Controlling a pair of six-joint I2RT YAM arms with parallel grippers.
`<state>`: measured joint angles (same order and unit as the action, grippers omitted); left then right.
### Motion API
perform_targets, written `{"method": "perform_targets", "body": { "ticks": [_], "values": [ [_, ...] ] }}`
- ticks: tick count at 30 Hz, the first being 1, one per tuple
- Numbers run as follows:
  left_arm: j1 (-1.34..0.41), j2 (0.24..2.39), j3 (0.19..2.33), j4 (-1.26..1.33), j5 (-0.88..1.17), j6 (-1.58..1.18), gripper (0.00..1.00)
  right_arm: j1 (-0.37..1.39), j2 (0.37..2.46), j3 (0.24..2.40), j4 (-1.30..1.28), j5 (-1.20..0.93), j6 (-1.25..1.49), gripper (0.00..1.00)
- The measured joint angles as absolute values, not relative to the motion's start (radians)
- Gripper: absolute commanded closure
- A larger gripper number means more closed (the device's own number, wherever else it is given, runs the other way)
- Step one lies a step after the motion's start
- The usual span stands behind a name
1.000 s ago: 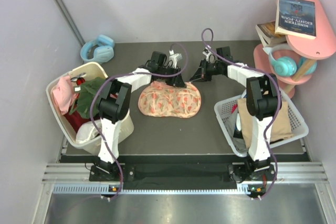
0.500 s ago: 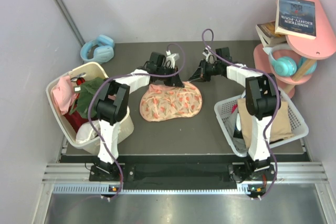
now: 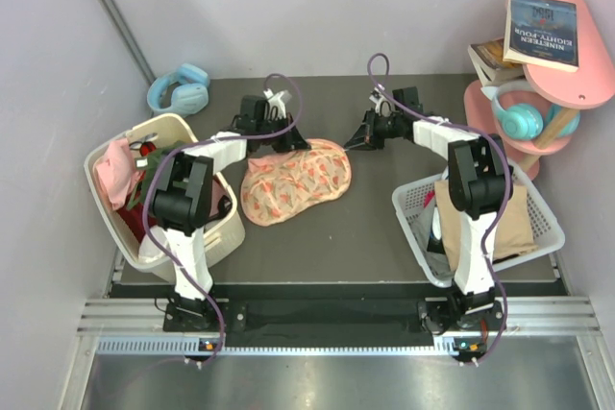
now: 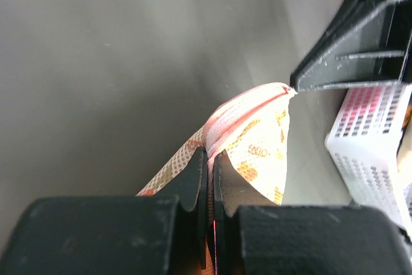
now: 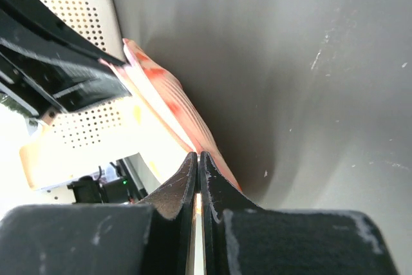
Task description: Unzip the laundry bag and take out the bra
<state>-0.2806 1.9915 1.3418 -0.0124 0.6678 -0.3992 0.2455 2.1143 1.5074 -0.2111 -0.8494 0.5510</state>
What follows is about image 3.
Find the floral mesh laundry bag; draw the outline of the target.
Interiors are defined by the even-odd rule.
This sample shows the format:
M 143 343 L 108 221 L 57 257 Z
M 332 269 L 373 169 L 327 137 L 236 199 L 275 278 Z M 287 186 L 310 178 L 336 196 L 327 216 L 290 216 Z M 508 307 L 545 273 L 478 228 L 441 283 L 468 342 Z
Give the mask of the floral mesh laundry bag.
M 309 143 L 309 151 L 248 160 L 240 203 L 253 224 L 269 227 L 285 222 L 347 192 L 352 167 L 346 151 L 326 139 L 313 138 Z

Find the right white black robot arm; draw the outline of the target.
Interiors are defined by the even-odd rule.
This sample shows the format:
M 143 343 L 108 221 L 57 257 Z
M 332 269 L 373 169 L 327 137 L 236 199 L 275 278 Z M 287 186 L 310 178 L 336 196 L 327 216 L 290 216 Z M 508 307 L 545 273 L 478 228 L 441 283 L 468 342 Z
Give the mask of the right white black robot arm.
M 364 113 L 358 129 L 344 144 L 346 150 L 381 150 L 386 140 L 402 138 L 447 160 L 449 198 L 460 223 L 459 260 L 448 314 L 455 326 L 471 328 L 496 306 L 495 234 L 513 195 L 512 167 L 502 141 L 496 135 L 421 113 L 414 86 L 388 95 L 378 84 L 370 101 L 375 106 Z

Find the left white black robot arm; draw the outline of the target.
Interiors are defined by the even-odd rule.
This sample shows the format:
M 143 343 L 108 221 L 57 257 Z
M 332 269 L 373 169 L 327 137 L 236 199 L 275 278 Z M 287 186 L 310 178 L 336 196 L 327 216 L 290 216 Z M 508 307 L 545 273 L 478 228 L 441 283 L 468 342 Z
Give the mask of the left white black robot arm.
M 266 89 L 261 97 L 245 96 L 227 129 L 207 140 L 175 148 L 161 161 L 144 210 L 162 229 L 166 242 L 157 246 L 169 255 L 176 273 L 164 330 L 197 332 L 223 326 L 221 310 L 209 294 L 213 279 L 205 244 L 214 177 L 262 145 L 283 154 L 310 148 L 286 109 L 290 99 L 286 90 Z

